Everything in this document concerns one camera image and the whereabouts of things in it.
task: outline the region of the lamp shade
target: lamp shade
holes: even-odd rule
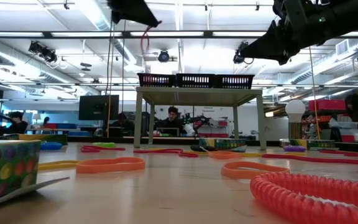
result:
[[[32,119],[41,119],[41,114],[34,114]]]

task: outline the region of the white lamp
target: white lamp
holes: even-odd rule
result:
[[[285,106],[285,112],[288,115],[288,120],[290,123],[300,123],[305,111],[305,104],[300,100],[291,100]]]
[[[41,114],[34,114],[32,116],[32,119],[35,120],[35,124],[37,124],[38,120],[41,119]]]
[[[288,135],[289,139],[302,138],[302,116],[305,113],[305,104],[300,100],[291,100],[285,106],[288,115]]]

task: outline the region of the elevated table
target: elevated table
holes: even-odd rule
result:
[[[266,149],[265,114],[262,90],[232,90],[218,88],[167,88],[137,87],[134,147],[140,147],[142,126],[142,100],[150,104],[150,126],[154,128],[155,105],[175,106],[227,106],[233,107],[234,137],[239,137],[237,107],[256,98],[260,148]],[[149,144],[153,143],[153,132],[149,131]]]

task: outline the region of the orange rubber band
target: orange rubber band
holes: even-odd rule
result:
[[[79,174],[97,174],[101,172],[120,172],[145,169],[143,159],[136,157],[120,157],[116,159],[91,159],[77,163]]]
[[[258,170],[247,170],[240,168],[252,168]],[[284,172],[291,173],[288,168],[276,167],[257,162],[228,162],[222,167],[221,174],[232,179],[252,179],[261,174],[268,174],[269,172]]]
[[[241,153],[224,151],[208,152],[208,156],[214,159],[238,159],[242,157]]]

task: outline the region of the black basket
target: black basket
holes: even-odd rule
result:
[[[174,75],[159,75],[150,73],[138,73],[140,86],[145,87],[172,87],[175,86]]]
[[[255,75],[216,75],[215,88],[251,89]]]
[[[177,87],[213,88],[215,74],[177,74]]]

